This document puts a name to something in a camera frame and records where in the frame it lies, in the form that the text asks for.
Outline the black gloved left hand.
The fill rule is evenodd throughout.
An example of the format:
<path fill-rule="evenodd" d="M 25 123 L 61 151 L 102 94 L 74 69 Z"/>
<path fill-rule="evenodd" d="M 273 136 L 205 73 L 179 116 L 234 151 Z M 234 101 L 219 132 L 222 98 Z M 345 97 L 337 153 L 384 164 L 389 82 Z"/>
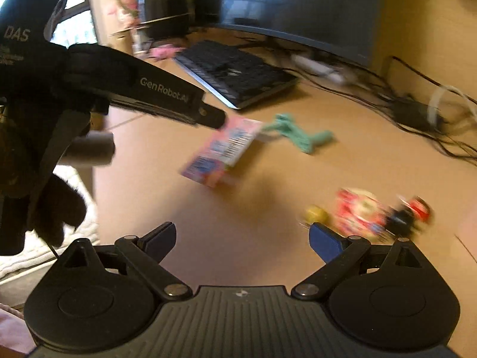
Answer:
<path fill-rule="evenodd" d="M 32 213 L 32 228 L 49 246 L 59 247 L 64 241 L 64 225 L 77 229 L 86 216 L 81 195 L 56 175 L 44 186 Z"/>

